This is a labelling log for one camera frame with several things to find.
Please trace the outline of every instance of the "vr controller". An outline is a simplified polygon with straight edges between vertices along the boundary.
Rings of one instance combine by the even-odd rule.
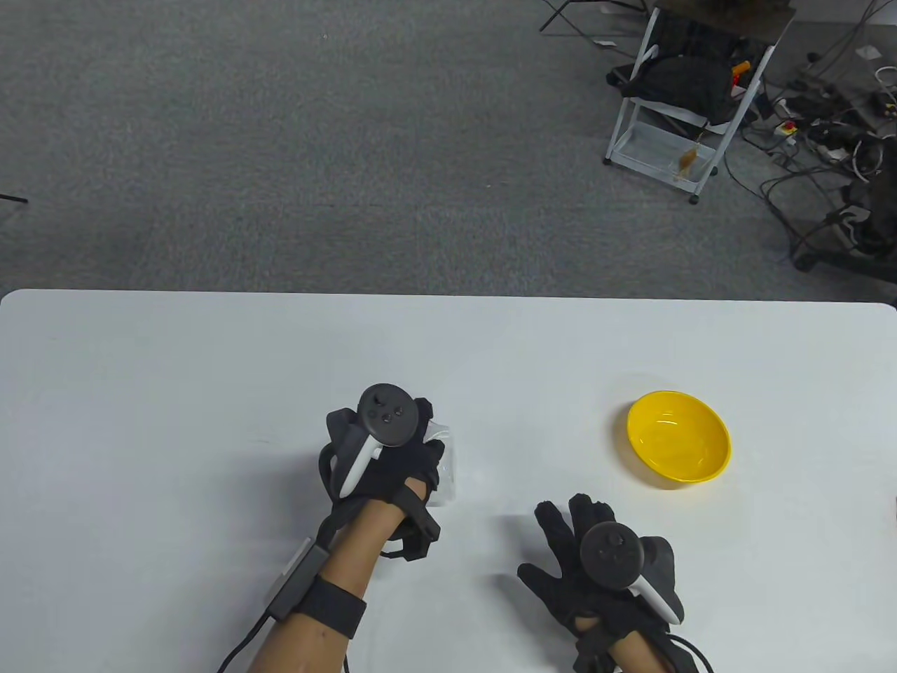
[[[334,441],[331,458],[331,493],[347,498],[361,481],[361,475],[372,460],[388,447],[402,446],[417,430],[417,405],[408,393],[391,383],[378,383],[361,394],[357,424],[340,423],[344,410],[327,414],[331,436],[342,432]]]
[[[595,584],[642,596],[669,624],[685,620],[675,593],[673,548],[664,538],[639,538],[622,523],[605,521],[586,533],[579,557]]]

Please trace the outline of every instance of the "white cable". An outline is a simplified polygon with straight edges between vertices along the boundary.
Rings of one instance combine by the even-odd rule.
[[[878,85],[882,87],[882,91],[887,94],[888,98],[893,101],[894,106],[897,107],[897,98],[894,98],[894,94],[892,91],[893,84],[886,84],[882,82],[882,78],[879,76],[879,74],[883,73],[885,70],[897,72],[897,66],[882,66],[874,72],[875,80],[878,82]]]
[[[853,166],[854,174],[858,178],[863,180],[863,182],[868,184],[869,178],[867,178],[865,175],[863,175],[861,172],[859,172],[859,167],[857,166],[857,157],[859,156],[859,147],[862,144],[863,144],[862,140],[857,140],[857,146],[853,148],[853,158],[850,160],[850,163]],[[869,173],[869,175],[875,175],[878,172],[878,170],[882,167],[883,163],[884,163],[884,150],[881,148],[881,145],[878,145],[878,163],[875,165],[875,167],[872,169],[872,171]]]

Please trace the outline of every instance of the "black glove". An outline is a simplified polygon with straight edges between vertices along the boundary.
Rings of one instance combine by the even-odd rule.
[[[573,531],[553,503],[539,503],[536,520],[561,567],[556,578],[532,564],[522,564],[517,576],[545,603],[548,611],[578,638],[576,617],[598,617],[601,628],[614,639],[624,638],[633,631],[644,633],[669,631],[669,625],[644,599],[627,591],[602,589],[586,575],[579,560],[579,545],[592,526],[603,521],[615,521],[614,511],[604,503],[592,503],[584,494],[570,499]]]
[[[570,499],[570,518],[573,531],[552,503],[539,503],[536,507],[536,520],[561,566],[561,577],[553,577],[532,564],[520,565],[517,576],[545,603],[552,616],[578,638],[579,656],[573,670],[613,673],[616,663],[607,653],[608,648],[638,631],[676,673],[697,673],[692,655],[673,643],[669,624],[645,599],[628,590],[602,589],[586,575],[579,560],[582,538],[597,523],[615,521],[614,510],[578,494]],[[576,628],[577,617],[597,617],[599,623],[582,633]]]
[[[433,418],[433,405],[426,398],[417,398],[418,421],[417,431],[411,440],[402,446],[387,447],[377,460],[368,463],[355,486],[353,494],[367,496],[374,500],[386,500],[405,483],[409,477],[420,479],[427,485],[427,497],[440,485],[440,473],[437,467],[442,460],[445,444],[439,440],[423,443],[427,432],[427,423]]]

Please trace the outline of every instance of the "metal cart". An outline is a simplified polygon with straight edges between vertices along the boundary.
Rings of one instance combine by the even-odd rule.
[[[706,118],[697,115],[688,109],[677,108],[665,103],[645,101],[639,98],[624,98],[620,106],[620,114],[617,115],[614,134],[607,147],[605,164],[617,163],[626,168],[635,170],[643,175],[665,182],[675,188],[691,194],[689,203],[697,204],[701,197],[701,191],[711,175],[717,172],[717,166],[722,161],[732,138],[745,113],[753,101],[759,89],[763,71],[772,58],[773,52],[779,44],[779,39],[794,18],[795,11],[790,8],[770,11],[763,16],[742,17],[732,13],[721,15],[710,13],[706,5],[697,0],[658,0],[648,21],[645,37],[641,41],[639,54],[635,65],[632,67],[630,79],[634,79],[639,69],[651,58],[656,57],[659,51],[657,44],[652,44],[653,33],[661,12],[671,12],[684,18],[702,23],[713,29],[729,32],[751,39],[757,39],[766,45],[762,59],[753,69],[753,77],[747,86],[747,90],[741,99],[732,120],[726,124],[709,126]],[[649,118],[640,116],[644,109],[653,110],[665,117],[678,119],[693,127],[704,129],[704,134],[721,135],[716,147],[698,142],[691,138],[670,133],[663,128],[649,122]],[[623,122],[626,115],[630,114],[629,122],[623,130]],[[697,145],[698,158],[691,167],[687,176],[681,176],[679,172],[679,159]]]

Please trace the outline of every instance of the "arm band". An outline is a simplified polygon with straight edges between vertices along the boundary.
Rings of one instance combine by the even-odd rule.
[[[367,606],[357,596],[318,576],[294,612],[307,615],[351,640]]]

